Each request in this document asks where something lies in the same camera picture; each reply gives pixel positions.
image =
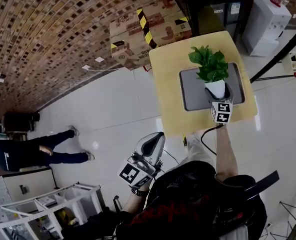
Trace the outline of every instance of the black pole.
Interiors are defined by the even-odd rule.
[[[256,81],[259,77],[265,74],[269,69],[278,63],[279,60],[283,59],[294,47],[296,46],[296,34],[290,39],[290,41],[281,49],[278,54],[272,58],[271,61],[267,63],[257,74],[255,74],[251,79],[250,83]]]

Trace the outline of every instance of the person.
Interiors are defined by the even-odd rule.
[[[53,151],[58,144],[79,134],[75,127],[70,126],[69,130],[52,136],[27,141],[0,140],[0,167],[5,171],[18,172],[35,166],[80,164],[94,160],[94,155],[86,150],[74,154]]]
[[[82,226],[65,229],[65,239],[259,239],[267,218],[259,195],[239,203],[237,209],[228,206],[220,210],[219,200],[229,200],[229,193],[218,194],[218,184],[247,189],[255,181],[238,175],[226,126],[218,128],[216,135],[216,170],[200,139],[193,134],[187,142],[188,156],[160,176],[150,191],[151,181],[130,194],[123,211],[101,212]]]

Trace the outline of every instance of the yellow tabletop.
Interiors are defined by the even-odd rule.
[[[245,102],[233,106],[230,122],[248,119],[257,114],[253,90],[244,70],[240,54],[227,31],[196,36],[150,51],[150,60],[161,108],[166,135],[189,134],[215,126],[210,109],[186,111],[183,105],[179,72],[198,66],[189,60],[191,47],[207,46],[220,50],[226,62],[238,65],[245,94]]]

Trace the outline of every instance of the hand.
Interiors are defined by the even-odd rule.
[[[44,153],[48,153],[49,155],[53,155],[53,150],[47,146],[39,146],[40,147],[40,151],[44,152]]]

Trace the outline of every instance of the black cable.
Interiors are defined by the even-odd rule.
[[[163,150],[163,151],[165,151],[169,156],[171,156],[173,159],[175,159],[175,161],[177,162],[177,164],[179,164],[179,162],[177,161],[177,159],[174,158],[172,155],[170,155],[170,153],[168,151],[166,151],[166,150]]]
[[[218,126],[216,126],[216,127],[214,127],[214,128],[210,128],[210,129],[206,130],[206,131],[203,133],[203,135],[201,136],[201,138],[200,138],[201,143],[202,143],[207,149],[209,149],[213,154],[215,154],[215,155],[217,155],[217,153],[214,152],[211,148],[209,148],[209,147],[203,142],[202,139],[203,139],[203,137],[205,136],[206,133],[208,133],[208,132],[210,132],[210,131],[213,131],[213,130],[216,130],[216,129],[219,129],[219,128],[221,128],[221,127],[223,127],[223,124],[220,124],[220,125],[218,125]]]

